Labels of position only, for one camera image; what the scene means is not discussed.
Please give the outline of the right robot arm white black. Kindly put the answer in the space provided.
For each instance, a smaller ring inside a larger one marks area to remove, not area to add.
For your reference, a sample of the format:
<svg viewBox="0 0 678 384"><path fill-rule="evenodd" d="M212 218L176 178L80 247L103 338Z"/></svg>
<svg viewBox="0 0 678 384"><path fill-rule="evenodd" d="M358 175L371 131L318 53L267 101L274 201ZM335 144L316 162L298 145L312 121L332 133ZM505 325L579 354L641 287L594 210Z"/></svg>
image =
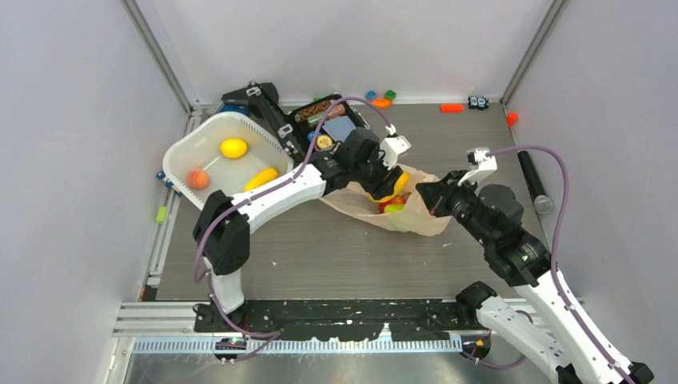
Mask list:
<svg viewBox="0 0 678 384"><path fill-rule="evenodd" d="M457 320L501 335L552 383L650 383L654 374L626 358L583 310L548 247L521 225L524 208L507 186L482 189L452 171L416 190L434 217L453 217L482 246L490 269L536 311L538 328L483 282L457 295Z"/></svg>

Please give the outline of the yellow fake lemon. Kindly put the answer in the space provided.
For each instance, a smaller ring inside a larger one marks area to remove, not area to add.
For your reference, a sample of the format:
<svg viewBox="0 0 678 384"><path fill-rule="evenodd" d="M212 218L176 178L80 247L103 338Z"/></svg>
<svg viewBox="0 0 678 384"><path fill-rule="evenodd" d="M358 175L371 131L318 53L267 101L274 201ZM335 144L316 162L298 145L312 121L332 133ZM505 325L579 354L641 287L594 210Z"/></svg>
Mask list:
<svg viewBox="0 0 678 384"><path fill-rule="evenodd" d="M219 146L221 154L229 159L243 157L248 152L248 149L248 143L240 138L228 138Z"/></svg>

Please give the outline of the translucent plastic bag banana print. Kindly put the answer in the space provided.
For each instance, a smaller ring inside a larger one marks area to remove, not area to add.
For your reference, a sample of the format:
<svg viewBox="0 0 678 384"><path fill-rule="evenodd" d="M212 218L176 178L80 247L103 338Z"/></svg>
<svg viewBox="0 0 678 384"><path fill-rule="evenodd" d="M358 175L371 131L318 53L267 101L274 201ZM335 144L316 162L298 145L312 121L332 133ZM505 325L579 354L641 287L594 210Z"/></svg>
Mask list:
<svg viewBox="0 0 678 384"><path fill-rule="evenodd" d="M321 201L342 214L385 230L428 237L441 234L447 228L450 218L436 218L430 215L422 197L416 191L417 183L435 182L439 177L411 166L403 165L401 169L409 173L408 183L399 193L405 198L401 210L381 213L378 204L371 201L356 182L351 182L346 188L322 197Z"/></svg>

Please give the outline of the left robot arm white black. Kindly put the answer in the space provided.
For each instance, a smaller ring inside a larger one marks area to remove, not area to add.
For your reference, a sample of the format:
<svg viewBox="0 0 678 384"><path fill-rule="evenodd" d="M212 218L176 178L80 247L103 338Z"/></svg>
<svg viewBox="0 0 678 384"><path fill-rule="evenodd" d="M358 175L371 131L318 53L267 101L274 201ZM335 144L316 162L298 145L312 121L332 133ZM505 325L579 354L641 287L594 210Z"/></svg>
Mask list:
<svg viewBox="0 0 678 384"><path fill-rule="evenodd" d="M394 126L387 130L388 135L380 139L358 127L343 142L312 149L298 167L272 182L233 196L218 190L207 198L193 236L197 259L207 268L218 325L235 331L244 324L241 269L250 256L251 235L268 221L351 182L375 202L389 200L404 188L407 176L397 163L411 144Z"/></svg>

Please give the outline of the yellow fake mango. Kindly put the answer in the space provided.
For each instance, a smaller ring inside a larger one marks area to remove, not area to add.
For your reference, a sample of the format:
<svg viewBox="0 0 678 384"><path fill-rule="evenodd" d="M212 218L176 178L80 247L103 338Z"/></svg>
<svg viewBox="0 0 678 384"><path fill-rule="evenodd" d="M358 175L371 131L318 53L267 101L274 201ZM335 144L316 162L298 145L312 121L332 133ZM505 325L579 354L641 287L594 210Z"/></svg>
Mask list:
<svg viewBox="0 0 678 384"><path fill-rule="evenodd" d="M368 195L369 199L375 203L384 203L389 202L395 198L407 185L410 179L410 174L406 171L403 171L399 178L393 184L393 190L390 194L385 195L382 198L374 198L371 194Z"/></svg>

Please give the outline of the green fake pear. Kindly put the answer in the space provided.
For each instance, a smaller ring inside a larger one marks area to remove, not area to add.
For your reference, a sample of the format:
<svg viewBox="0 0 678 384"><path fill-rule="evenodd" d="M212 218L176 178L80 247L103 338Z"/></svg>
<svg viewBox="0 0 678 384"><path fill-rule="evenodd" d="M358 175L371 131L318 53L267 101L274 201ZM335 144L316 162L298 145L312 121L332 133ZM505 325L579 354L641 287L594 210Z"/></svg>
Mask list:
<svg viewBox="0 0 678 384"><path fill-rule="evenodd" d="M391 214L396 212L401 212L405 207L404 203L389 203L384 205L382 209L383 214Z"/></svg>

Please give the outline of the yellow fake banana piece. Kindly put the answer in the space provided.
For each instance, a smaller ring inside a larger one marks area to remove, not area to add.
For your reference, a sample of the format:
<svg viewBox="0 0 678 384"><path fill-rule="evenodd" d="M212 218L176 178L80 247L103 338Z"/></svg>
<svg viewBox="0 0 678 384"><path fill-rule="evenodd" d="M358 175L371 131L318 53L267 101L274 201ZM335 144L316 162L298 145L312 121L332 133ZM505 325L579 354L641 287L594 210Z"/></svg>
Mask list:
<svg viewBox="0 0 678 384"><path fill-rule="evenodd" d="M270 167L260 171L252 179L250 179L243 187L243 191L247 192L250 190L255 190L260 186L272 182L279 177L277 169Z"/></svg>

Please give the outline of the red fake apple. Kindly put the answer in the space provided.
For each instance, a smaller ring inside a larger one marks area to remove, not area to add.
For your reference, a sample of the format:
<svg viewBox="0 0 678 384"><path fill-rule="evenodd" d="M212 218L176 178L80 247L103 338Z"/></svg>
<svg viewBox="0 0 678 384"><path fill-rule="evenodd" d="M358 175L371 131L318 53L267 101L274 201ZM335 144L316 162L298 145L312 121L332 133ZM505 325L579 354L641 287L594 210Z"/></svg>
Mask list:
<svg viewBox="0 0 678 384"><path fill-rule="evenodd" d="M406 198L404 198L404 197L402 197L402 196L396 196L396 197L394 197L394 198L388 200L387 202L380 203L380 204L379 204L379 212L380 212L381 214L383 214L383 213L382 213L382 209L383 209L384 205L387 205L387 204L389 204L389 203L404 203L404 204L405 204L406 202L407 202L407 199L406 199Z"/></svg>

